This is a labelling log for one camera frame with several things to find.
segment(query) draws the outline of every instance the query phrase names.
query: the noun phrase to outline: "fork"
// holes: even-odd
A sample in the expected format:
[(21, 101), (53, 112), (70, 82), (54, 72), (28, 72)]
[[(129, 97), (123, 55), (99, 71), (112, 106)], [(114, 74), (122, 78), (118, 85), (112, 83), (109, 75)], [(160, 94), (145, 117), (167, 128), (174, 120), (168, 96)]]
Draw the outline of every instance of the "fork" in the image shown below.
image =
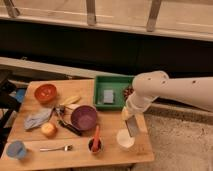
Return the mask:
[(57, 150), (62, 150), (62, 151), (71, 151), (73, 148), (72, 145), (66, 145), (64, 147), (60, 147), (60, 148), (40, 148), (39, 151), (40, 152), (46, 152), (46, 151), (57, 151)]

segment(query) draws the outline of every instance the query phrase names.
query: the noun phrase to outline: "cloth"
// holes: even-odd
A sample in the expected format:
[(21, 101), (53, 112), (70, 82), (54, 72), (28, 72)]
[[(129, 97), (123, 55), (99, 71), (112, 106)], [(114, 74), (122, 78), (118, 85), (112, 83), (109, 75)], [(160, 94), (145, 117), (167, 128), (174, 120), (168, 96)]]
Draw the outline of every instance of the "cloth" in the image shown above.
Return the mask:
[(43, 108), (39, 112), (29, 115), (24, 121), (25, 130), (41, 126), (43, 123), (49, 121), (51, 114), (52, 109)]

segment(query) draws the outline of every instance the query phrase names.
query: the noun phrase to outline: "orange bowl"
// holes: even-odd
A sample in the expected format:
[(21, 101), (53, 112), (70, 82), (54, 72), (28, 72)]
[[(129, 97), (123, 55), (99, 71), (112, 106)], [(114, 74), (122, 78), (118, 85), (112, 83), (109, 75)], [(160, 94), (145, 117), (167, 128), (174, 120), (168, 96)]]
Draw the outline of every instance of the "orange bowl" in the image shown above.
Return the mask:
[(53, 84), (43, 84), (39, 86), (34, 96), (40, 103), (48, 103), (52, 101), (57, 95), (56, 87)]

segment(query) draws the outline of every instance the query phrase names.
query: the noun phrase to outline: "green plastic bin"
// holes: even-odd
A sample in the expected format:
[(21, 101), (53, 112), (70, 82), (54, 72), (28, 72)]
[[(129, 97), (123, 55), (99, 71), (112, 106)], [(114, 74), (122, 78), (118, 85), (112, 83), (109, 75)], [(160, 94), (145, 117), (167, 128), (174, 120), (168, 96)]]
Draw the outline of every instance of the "green plastic bin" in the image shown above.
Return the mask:
[[(133, 76), (96, 76), (93, 105), (97, 110), (121, 110), (125, 105), (123, 90), (132, 84)], [(114, 91), (114, 103), (103, 103), (104, 90)]]

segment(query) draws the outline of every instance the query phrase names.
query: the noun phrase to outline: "white cup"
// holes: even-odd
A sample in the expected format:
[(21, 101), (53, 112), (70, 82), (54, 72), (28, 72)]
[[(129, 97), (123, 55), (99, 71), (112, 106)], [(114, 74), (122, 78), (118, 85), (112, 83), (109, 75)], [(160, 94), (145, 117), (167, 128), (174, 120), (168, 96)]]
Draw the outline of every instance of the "white cup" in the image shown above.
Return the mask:
[(121, 129), (116, 136), (117, 143), (123, 150), (129, 150), (135, 144), (135, 138), (130, 137), (127, 129)]

